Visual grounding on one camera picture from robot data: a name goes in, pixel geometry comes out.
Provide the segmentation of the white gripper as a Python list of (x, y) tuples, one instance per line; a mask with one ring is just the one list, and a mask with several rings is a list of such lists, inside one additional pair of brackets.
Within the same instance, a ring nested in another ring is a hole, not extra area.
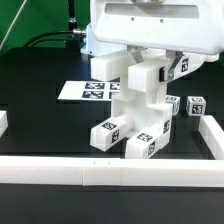
[(143, 47), (167, 50), (168, 80), (183, 52), (224, 51), (224, 0), (91, 0), (90, 18), (98, 40), (130, 45), (132, 64), (144, 61)]

